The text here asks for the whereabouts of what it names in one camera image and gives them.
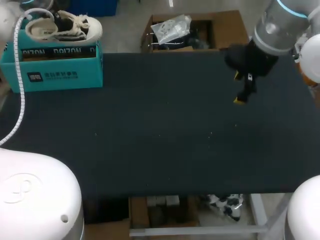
teal shoe box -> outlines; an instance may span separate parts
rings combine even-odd
[[[24,30],[20,30],[18,37],[20,70],[25,92],[100,88],[103,86],[103,53],[99,42],[87,47],[95,52],[95,57],[68,58],[38,61],[21,61],[22,52],[44,53],[47,49],[54,52],[77,52],[81,54],[81,47],[72,47],[61,43],[39,43],[30,39]],[[13,43],[9,42],[3,52],[0,68],[14,93],[19,93],[16,74]]]

table leg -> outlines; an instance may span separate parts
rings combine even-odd
[[[258,240],[282,240],[284,234],[284,226],[287,214],[287,208],[292,193],[286,193],[277,205],[273,215],[269,217],[265,226],[267,232],[258,233]]]

white cable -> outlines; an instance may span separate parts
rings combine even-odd
[[[16,76],[18,78],[18,83],[19,83],[19,88],[20,88],[20,97],[21,97],[21,106],[20,106],[20,114],[18,117],[18,120],[15,123],[15,126],[13,127],[13,129],[11,130],[11,132],[4,137],[4,139],[2,139],[0,141],[0,146],[3,145],[6,141],[8,141],[18,130],[18,128],[20,127],[20,124],[22,122],[22,119],[24,118],[24,114],[25,114],[25,106],[26,106],[26,99],[25,99],[25,89],[24,89],[24,82],[22,80],[22,76],[21,76],[21,71],[20,71],[20,63],[19,63],[19,50],[18,50],[18,35],[19,35],[19,31],[21,28],[21,24],[22,21],[27,18],[28,20],[31,20],[31,13],[35,13],[35,12],[41,12],[41,13],[45,13],[48,14],[49,17],[52,19],[52,21],[55,21],[54,16],[52,15],[51,12],[49,12],[46,9],[43,8],[32,8],[29,9],[27,11],[24,12],[24,15],[21,16],[14,28],[14,33],[13,33],[13,53],[14,53],[14,63],[15,63],[15,71],[16,71]]]

cardboard box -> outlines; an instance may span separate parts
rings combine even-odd
[[[164,209],[165,215],[169,216],[169,221],[160,225],[152,226],[152,212],[156,209]],[[134,229],[146,229],[150,227],[155,228],[182,228],[182,227],[195,227],[199,223],[198,208],[196,197],[180,197],[179,206],[163,206],[163,207],[150,207],[147,206],[146,197],[133,197],[131,199],[131,221]]]
[[[98,204],[84,201],[85,221],[88,219],[95,221],[93,218],[96,216],[99,216],[99,221],[101,221],[100,217],[106,217],[107,220],[107,222],[102,223],[86,224],[84,227],[85,240],[130,240],[131,200],[128,199],[122,201],[122,203],[115,206],[109,201],[99,202]],[[125,210],[127,214],[121,213],[118,215],[117,211],[119,210]]]
[[[141,52],[160,53],[168,50],[157,50],[151,25],[162,23],[181,14],[152,15],[141,37]],[[231,44],[246,44],[249,41],[247,31],[238,10],[212,13],[185,13],[191,16],[191,29],[197,29],[201,40],[209,44],[209,49],[194,51],[217,51],[228,48]]]
[[[46,48],[58,48],[60,52],[73,53],[81,50],[81,47],[65,47],[61,43],[39,43],[33,41],[26,35],[24,30],[20,30],[18,37],[20,71],[25,92],[63,90],[63,89],[84,89],[100,88],[103,86],[103,53],[99,42],[93,46],[94,57],[48,59],[37,61],[22,61],[23,52],[30,53],[45,52]],[[3,52],[0,67],[3,75],[14,93],[19,93],[19,83],[16,74],[15,56],[13,42],[9,42]]]

cardboard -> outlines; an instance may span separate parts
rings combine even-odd
[[[249,41],[247,31],[238,10],[211,13],[184,13],[191,16],[191,29],[197,29],[199,38],[209,44],[209,49],[194,49],[195,52],[217,51],[229,47],[231,44],[246,44]],[[159,50],[152,43],[156,43],[151,25],[162,23],[180,14],[152,15],[141,36],[141,52],[184,52],[183,50]]]
[[[93,209],[101,213],[100,209],[95,208],[90,202],[84,204],[83,207],[93,207]],[[128,199],[128,213],[124,219],[118,221],[103,222],[97,224],[86,224],[84,226],[85,240],[130,240],[130,223],[131,223],[131,199]]]
[[[133,228],[149,228],[150,214],[153,210],[159,207],[147,206],[146,197],[133,197],[131,199],[131,221]],[[168,222],[165,224],[157,225],[157,228],[182,228],[182,227],[196,227],[199,223],[198,208],[196,198],[194,196],[188,196],[181,198],[180,206],[166,207],[168,209],[171,218],[174,216],[181,218],[184,216],[184,222],[174,223]]]

